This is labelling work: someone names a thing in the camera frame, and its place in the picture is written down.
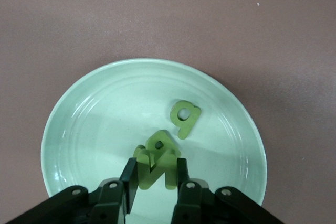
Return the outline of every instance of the brown table surface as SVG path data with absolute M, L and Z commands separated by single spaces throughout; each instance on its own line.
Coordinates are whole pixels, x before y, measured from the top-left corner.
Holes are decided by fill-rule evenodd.
M 89 71 L 161 58 L 220 81 L 267 154 L 263 206 L 285 223 L 336 219 L 336 0 L 0 0 L 0 223 L 47 199 L 40 145 Z

